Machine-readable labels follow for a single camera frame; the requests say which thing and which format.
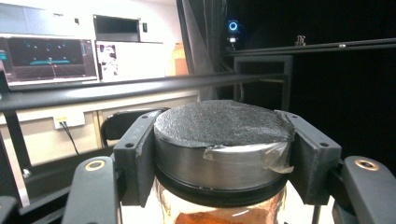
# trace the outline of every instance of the black plastic bracket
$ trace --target black plastic bracket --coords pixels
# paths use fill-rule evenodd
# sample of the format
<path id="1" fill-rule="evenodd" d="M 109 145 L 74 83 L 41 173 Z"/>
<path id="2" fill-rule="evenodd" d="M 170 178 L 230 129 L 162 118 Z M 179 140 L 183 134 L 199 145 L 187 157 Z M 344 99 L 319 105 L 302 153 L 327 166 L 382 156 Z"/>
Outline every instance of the black plastic bracket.
<path id="1" fill-rule="evenodd" d="M 330 195 L 334 197 L 335 204 L 337 205 L 334 206 L 333 211 L 344 210 L 346 213 L 349 213 L 352 216 L 356 216 L 352 202 L 349 200 L 349 196 L 347 194 L 347 189 L 344 184 L 343 177 L 341 177 L 343 165 L 344 162 L 341 161 L 337 169 L 330 170 L 327 176 L 325 188 L 327 191 L 329 191 Z"/>
<path id="2" fill-rule="evenodd" d="M 140 116 L 114 146 L 117 169 L 125 174 L 123 205 L 146 206 L 154 182 L 154 122 L 161 110 Z"/>
<path id="3" fill-rule="evenodd" d="M 111 158 L 95 157 L 82 162 L 73 177 L 62 223 L 119 223 L 116 183 Z"/>
<path id="4" fill-rule="evenodd" d="M 11 196 L 0 196 L 0 223 L 18 223 L 18 202 Z"/>
<path id="5" fill-rule="evenodd" d="M 332 207 L 332 218 L 334 220 L 334 224 L 359 224 L 356 216 L 348 213 L 337 202 L 335 202 Z"/>
<path id="6" fill-rule="evenodd" d="M 396 223 L 396 178 L 384 164 L 347 157 L 342 177 L 360 224 Z"/>
<path id="7" fill-rule="evenodd" d="M 325 189 L 326 178 L 341 158 L 341 147 L 326 134 L 301 117 L 284 111 L 278 112 L 295 128 L 290 149 L 290 165 L 294 167 L 290 182 L 303 203 L 324 205 L 330 194 Z"/>

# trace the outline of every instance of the blue light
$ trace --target blue light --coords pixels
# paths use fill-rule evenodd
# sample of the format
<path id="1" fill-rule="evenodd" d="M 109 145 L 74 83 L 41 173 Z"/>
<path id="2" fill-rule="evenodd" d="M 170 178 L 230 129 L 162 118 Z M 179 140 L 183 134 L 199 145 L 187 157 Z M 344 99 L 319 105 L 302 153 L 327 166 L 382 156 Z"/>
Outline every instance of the blue light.
<path id="1" fill-rule="evenodd" d="M 0 53 L 0 60 L 5 61 L 7 59 L 7 55 L 3 52 Z"/>
<path id="2" fill-rule="evenodd" d="M 228 24 L 228 28 L 229 28 L 231 31 L 236 31 L 236 30 L 238 29 L 238 24 L 237 24 L 236 22 L 232 21 L 232 22 L 230 22 L 230 23 Z"/>
<path id="3" fill-rule="evenodd" d="M 45 65 L 45 64 L 61 64 L 61 63 L 70 63 L 68 60 L 47 60 L 47 61 L 34 61 L 31 62 L 30 65 Z"/>

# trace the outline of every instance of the black chair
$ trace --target black chair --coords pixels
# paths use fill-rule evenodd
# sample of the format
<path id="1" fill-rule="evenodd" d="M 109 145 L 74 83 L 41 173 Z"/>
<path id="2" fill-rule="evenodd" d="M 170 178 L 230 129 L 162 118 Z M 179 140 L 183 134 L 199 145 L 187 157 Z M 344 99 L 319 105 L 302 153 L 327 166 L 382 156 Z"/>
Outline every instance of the black chair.
<path id="1" fill-rule="evenodd" d="M 142 115 L 155 111 L 168 110 L 167 107 L 157 107 L 157 108 L 148 108 L 148 109 L 133 109 L 133 110 L 124 110 L 112 114 L 105 119 L 101 128 L 100 134 L 102 138 L 102 143 L 104 147 L 108 147 L 107 140 L 119 140 L 122 136 L 128 131 L 131 125 Z"/>

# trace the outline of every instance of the brass insert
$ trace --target brass insert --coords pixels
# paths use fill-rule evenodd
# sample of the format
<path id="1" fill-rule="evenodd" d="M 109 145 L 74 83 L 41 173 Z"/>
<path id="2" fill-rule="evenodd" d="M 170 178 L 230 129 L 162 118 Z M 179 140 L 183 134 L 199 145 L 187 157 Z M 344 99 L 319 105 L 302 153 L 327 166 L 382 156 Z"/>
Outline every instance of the brass insert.
<path id="1" fill-rule="evenodd" d="M 105 163 L 106 163 L 105 161 L 91 161 L 85 166 L 85 169 L 87 171 L 99 170 L 105 166 Z"/>
<path id="2" fill-rule="evenodd" d="M 365 170 L 369 171 L 377 171 L 379 170 L 379 166 L 371 161 L 365 161 L 365 160 L 355 160 L 355 163 L 360 167 Z"/>

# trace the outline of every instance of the screw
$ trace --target screw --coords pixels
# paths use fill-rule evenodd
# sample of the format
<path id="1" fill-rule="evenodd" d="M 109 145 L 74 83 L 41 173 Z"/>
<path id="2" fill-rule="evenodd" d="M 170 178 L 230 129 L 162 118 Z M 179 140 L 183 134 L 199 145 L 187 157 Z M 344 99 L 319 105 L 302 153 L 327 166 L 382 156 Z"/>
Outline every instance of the screw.
<path id="1" fill-rule="evenodd" d="M 379 166 L 371 161 L 356 160 L 355 164 L 357 164 L 360 168 L 365 170 L 369 170 L 369 171 L 379 170 Z"/>
<path id="2" fill-rule="evenodd" d="M 297 42 L 295 42 L 295 46 L 305 46 L 305 36 L 297 35 Z"/>
<path id="3" fill-rule="evenodd" d="M 23 174 L 22 174 L 23 178 L 26 179 L 31 175 L 32 175 L 32 172 L 30 172 L 28 169 L 23 169 Z"/>

